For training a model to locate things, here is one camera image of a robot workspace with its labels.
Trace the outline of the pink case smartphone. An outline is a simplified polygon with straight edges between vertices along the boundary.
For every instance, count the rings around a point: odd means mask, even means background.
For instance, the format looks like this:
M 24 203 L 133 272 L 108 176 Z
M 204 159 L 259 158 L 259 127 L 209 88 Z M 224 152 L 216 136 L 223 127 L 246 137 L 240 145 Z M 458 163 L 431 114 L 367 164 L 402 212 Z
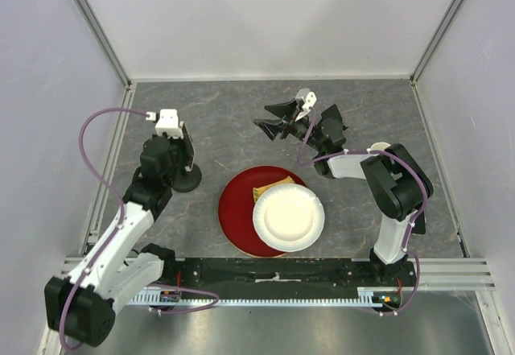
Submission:
M 186 123 L 184 121 L 181 121 L 179 123 L 180 129 L 182 130 L 183 134 L 183 148 L 184 148 L 184 160 L 185 165 L 184 168 L 186 171 L 191 171 L 194 167 L 194 159 L 195 159 L 195 150 L 192 142 L 192 137 L 189 134 Z

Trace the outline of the black clamp phone stand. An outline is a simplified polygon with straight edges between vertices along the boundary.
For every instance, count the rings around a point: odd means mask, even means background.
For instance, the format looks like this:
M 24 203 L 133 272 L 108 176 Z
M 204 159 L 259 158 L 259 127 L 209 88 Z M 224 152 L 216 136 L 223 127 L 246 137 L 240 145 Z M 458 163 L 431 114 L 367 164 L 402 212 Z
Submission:
M 173 189 L 176 192 L 191 192 L 200 185 L 201 180 L 202 172 L 194 160 L 194 167 L 191 171 L 177 169 Z

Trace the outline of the black folding phone stand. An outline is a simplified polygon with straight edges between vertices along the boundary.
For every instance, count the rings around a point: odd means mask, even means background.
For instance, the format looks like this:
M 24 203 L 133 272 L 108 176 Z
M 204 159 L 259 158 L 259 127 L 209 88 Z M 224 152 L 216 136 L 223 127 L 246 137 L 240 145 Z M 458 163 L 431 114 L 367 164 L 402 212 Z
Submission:
M 336 104 L 333 104 L 326 108 L 320 114 L 320 120 L 317 125 L 324 133 L 343 133 L 347 130 L 347 126 L 344 124 L 343 117 Z

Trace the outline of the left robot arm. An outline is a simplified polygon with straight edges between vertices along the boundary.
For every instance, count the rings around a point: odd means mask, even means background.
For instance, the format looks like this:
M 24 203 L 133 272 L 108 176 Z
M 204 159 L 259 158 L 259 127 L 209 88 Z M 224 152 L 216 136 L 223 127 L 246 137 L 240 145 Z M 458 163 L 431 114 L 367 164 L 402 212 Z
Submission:
M 96 347 L 109 335 L 117 314 L 149 283 L 174 281 L 176 265 L 157 254 L 141 252 L 123 262 L 135 242 L 155 223 L 173 191 L 181 191 L 187 173 L 200 182 L 192 141 L 186 133 L 155 134 L 145 141 L 140 165 L 120 209 L 92 250 L 65 278 L 51 278 L 44 288 L 47 325 L 58 332 L 64 349 Z

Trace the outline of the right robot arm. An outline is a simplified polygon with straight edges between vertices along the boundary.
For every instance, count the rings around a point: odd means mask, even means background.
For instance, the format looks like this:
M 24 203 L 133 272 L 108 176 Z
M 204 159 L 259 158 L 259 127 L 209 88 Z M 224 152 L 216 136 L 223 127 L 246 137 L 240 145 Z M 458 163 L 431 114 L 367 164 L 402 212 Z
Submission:
M 271 119 L 256 119 L 270 140 L 289 135 L 311 147 L 316 157 L 306 164 L 329 179 L 365 180 L 381 211 L 379 237 L 370 250 L 369 276 L 377 285 L 394 280 L 408 257 L 411 234 L 426 232 L 424 211 L 433 195 L 431 181 L 400 143 L 363 151 L 345 148 L 347 126 L 337 105 L 326 108 L 315 118 L 311 104 L 292 100 L 268 105 Z

